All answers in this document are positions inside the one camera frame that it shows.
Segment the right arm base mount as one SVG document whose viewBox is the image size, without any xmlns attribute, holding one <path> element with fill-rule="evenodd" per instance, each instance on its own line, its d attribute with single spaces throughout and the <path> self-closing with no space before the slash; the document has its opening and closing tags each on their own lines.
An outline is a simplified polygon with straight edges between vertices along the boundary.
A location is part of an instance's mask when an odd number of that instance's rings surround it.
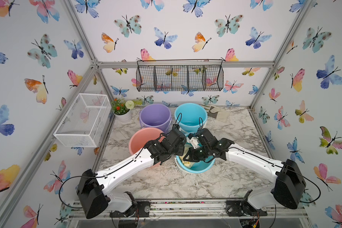
<svg viewBox="0 0 342 228">
<path fill-rule="evenodd" d="M 227 200 L 226 213 L 229 217 L 241 216 L 267 216 L 268 213 L 261 209 L 253 208 L 245 200 Z"/>
</svg>

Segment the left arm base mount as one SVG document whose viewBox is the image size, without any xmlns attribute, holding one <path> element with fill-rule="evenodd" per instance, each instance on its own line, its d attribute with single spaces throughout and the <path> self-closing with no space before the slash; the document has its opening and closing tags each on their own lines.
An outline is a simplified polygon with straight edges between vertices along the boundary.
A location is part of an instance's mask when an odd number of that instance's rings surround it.
<svg viewBox="0 0 342 228">
<path fill-rule="evenodd" d="M 151 203 L 149 201 L 137 201 L 135 205 L 132 205 L 125 212 L 111 211 L 111 218 L 130 218 L 130 217 L 140 217 L 147 218 L 151 210 Z"/>
</svg>

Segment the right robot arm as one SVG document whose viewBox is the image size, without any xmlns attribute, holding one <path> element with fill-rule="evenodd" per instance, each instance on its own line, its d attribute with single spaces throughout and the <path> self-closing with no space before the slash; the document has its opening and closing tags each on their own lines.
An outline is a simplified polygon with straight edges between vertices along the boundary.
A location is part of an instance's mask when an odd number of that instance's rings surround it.
<svg viewBox="0 0 342 228">
<path fill-rule="evenodd" d="M 210 162 L 222 159 L 234 162 L 259 173 L 272 183 L 259 190 L 249 190 L 240 204 L 243 211 L 255 212 L 276 204 L 295 210 L 299 204 L 314 204 L 318 200 L 304 198 L 309 179 L 301 174 L 298 165 L 291 159 L 283 162 L 260 156 L 230 139 L 218 140 L 206 128 L 187 134 L 186 139 L 192 147 L 188 150 L 185 161 Z"/>
</svg>

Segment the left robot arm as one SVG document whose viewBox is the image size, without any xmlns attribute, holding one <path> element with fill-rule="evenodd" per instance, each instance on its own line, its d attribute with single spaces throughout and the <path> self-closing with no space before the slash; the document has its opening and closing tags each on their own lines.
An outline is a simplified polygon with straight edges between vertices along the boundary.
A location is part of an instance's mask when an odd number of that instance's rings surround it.
<svg viewBox="0 0 342 228">
<path fill-rule="evenodd" d="M 138 212 L 138 203 L 130 192 L 118 193 L 114 189 L 126 179 L 138 172 L 162 164 L 173 155 L 182 155 L 187 142 L 186 136 L 171 130 L 161 133 L 154 140 L 149 140 L 135 154 L 101 171 L 91 169 L 79 176 L 77 196 L 80 209 L 85 218 L 93 219 L 105 210 L 119 213 L 121 217 L 130 217 Z"/>
</svg>

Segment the pink plastic bucket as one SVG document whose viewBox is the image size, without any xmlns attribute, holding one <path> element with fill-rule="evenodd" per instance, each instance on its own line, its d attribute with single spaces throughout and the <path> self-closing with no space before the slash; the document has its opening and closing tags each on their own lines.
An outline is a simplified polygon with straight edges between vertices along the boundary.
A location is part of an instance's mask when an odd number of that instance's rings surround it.
<svg viewBox="0 0 342 228">
<path fill-rule="evenodd" d="M 131 155 L 137 154 L 148 141 L 158 138 L 161 133 L 163 133 L 162 130 L 152 127 L 143 128 L 137 131 L 129 142 L 129 151 Z"/>
</svg>

